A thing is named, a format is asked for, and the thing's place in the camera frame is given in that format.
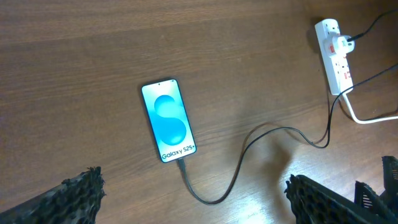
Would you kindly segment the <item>blue Galaxy smartphone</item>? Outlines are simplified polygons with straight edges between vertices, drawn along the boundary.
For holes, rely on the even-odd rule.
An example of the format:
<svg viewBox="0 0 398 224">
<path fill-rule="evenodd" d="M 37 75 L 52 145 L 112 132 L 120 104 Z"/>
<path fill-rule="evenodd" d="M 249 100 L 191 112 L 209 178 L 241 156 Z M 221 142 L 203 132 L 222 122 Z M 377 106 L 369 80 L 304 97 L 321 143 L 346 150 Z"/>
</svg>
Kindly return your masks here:
<svg viewBox="0 0 398 224">
<path fill-rule="evenodd" d="M 194 154 L 197 145 L 178 81 L 146 84 L 141 93 L 160 160 L 168 163 Z"/>
</svg>

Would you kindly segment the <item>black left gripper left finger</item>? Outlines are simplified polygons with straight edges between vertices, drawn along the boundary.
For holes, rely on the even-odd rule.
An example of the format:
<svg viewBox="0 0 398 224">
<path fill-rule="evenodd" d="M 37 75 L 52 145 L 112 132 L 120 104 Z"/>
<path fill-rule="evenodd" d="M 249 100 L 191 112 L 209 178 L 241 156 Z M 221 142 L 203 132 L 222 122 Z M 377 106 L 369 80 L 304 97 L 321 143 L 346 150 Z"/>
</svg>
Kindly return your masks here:
<svg viewBox="0 0 398 224">
<path fill-rule="evenodd" d="M 100 167 L 71 179 L 1 213 L 1 223 L 95 223 L 105 196 Z"/>
</svg>

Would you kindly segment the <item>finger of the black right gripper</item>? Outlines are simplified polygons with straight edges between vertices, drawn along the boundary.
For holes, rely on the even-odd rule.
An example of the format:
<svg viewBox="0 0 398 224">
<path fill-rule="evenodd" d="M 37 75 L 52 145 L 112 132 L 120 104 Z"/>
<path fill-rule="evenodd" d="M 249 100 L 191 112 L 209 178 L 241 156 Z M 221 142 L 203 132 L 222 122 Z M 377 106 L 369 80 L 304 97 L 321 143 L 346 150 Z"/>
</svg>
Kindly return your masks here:
<svg viewBox="0 0 398 224">
<path fill-rule="evenodd" d="M 380 196 L 366 183 L 355 183 L 354 203 L 384 220 L 394 221 L 395 215 Z"/>
<path fill-rule="evenodd" d="M 380 198 L 393 214 L 397 215 L 397 158 L 383 156 L 382 166 L 385 191 Z"/>
</svg>

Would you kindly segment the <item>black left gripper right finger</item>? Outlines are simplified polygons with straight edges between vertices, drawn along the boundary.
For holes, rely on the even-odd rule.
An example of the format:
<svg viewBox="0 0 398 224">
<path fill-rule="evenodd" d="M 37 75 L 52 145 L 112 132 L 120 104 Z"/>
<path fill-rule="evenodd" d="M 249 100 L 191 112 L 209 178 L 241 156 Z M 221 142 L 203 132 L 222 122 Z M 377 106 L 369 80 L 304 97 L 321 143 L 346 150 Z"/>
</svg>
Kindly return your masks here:
<svg viewBox="0 0 398 224">
<path fill-rule="evenodd" d="M 284 193 L 297 223 L 383 224 L 365 208 L 304 175 L 291 175 Z"/>
</svg>

